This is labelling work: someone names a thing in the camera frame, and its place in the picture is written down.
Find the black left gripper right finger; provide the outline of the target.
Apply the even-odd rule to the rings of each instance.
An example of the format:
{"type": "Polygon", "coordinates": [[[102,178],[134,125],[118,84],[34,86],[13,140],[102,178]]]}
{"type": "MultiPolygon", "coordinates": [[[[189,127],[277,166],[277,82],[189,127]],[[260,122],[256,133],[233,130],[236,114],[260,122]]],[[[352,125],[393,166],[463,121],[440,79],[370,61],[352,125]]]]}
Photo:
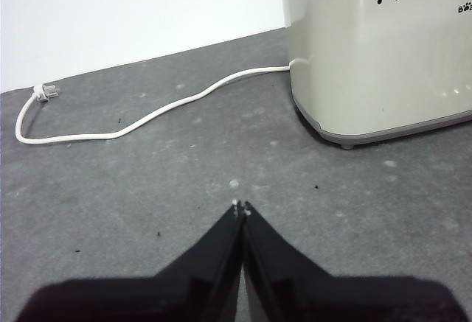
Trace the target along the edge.
{"type": "Polygon", "coordinates": [[[263,321],[464,321],[454,294],[413,276],[334,276],[243,204],[251,316],[263,321]]]}

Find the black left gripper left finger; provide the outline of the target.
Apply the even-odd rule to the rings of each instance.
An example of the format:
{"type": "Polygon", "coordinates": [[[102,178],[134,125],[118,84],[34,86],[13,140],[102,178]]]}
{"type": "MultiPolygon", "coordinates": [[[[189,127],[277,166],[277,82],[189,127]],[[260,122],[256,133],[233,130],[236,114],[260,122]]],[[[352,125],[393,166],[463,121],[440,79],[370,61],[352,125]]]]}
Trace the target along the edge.
{"type": "Polygon", "coordinates": [[[31,295],[18,321],[232,321],[242,265],[241,202],[154,276],[70,279],[31,295]]]}

